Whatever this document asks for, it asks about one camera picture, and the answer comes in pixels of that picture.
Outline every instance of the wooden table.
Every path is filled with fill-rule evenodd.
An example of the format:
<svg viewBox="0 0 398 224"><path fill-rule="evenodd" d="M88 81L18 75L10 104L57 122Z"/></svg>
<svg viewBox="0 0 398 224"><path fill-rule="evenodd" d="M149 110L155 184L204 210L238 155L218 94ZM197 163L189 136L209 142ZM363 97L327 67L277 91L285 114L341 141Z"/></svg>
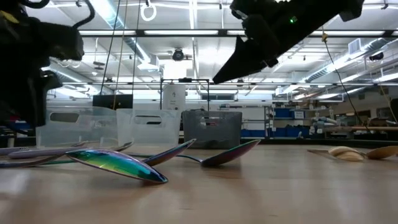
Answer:
<svg viewBox="0 0 398 224"><path fill-rule="evenodd" d="M0 223L397 223L396 158L344 162L306 151L319 148L328 147L258 146L218 169L172 159L156 167L169 178L163 185L82 164L3 169Z"/></svg>

